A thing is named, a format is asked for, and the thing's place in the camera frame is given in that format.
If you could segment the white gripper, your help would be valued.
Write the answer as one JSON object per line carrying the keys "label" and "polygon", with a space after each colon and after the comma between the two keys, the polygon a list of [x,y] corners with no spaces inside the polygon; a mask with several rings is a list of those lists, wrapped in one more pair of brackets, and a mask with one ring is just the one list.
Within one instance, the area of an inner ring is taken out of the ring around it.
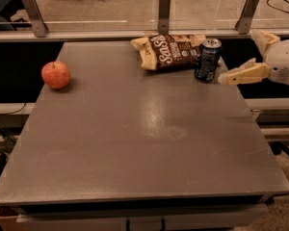
{"label": "white gripper", "polygon": [[280,37],[263,30],[253,30],[251,39],[261,56],[264,57],[266,54],[265,63],[258,63],[252,58],[239,67],[221,73],[219,83],[253,84],[269,77],[272,82],[289,86],[289,39],[280,41]]}

